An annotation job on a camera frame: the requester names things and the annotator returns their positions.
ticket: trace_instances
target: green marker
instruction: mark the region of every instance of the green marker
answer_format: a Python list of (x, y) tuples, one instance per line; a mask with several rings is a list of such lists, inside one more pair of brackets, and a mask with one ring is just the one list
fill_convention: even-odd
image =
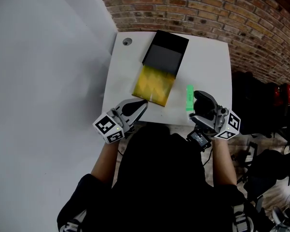
[(186, 111), (193, 113), (193, 85), (187, 85)]

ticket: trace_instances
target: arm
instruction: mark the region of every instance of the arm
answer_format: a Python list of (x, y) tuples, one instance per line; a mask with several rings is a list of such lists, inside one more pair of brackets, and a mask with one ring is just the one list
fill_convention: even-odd
[(214, 186), (236, 185), (236, 173), (226, 140), (213, 140), (213, 178)]
[(91, 171), (91, 175), (105, 184), (112, 185), (119, 141), (112, 144), (105, 143), (99, 158)]

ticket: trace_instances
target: brick wall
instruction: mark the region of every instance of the brick wall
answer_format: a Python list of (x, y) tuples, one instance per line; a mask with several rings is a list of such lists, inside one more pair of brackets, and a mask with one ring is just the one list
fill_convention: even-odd
[(290, 83), (290, 0), (103, 0), (119, 31), (158, 29), (229, 44), (232, 71)]

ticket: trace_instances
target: black box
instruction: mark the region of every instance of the black box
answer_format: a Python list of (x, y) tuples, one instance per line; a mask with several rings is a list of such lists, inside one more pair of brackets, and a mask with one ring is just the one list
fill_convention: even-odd
[(143, 65), (177, 75), (188, 39), (158, 30), (143, 59)]

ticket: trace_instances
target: cable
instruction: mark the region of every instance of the cable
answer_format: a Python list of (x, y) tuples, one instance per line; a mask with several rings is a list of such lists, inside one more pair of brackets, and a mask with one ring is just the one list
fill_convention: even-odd
[(118, 150), (118, 152), (119, 152), (122, 156), (124, 156), (124, 154), (122, 154), (119, 150)]
[[(289, 194), (288, 198), (289, 198), (289, 197), (290, 197), (290, 194)], [(286, 204), (287, 204), (288, 198), (286, 199)], [(285, 205), (286, 205), (286, 204), (285, 204)]]
[(208, 163), (208, 161), (211, 159), (211, 155), (212, 155), (212, 151), (213, 151), (213, 148), (211, 149), (211, 153), (209, 153), (209, 158), (208, 158), (208, 160), (203, 164), (203, 167), (205, 166), (205, 164), (207, 164)]

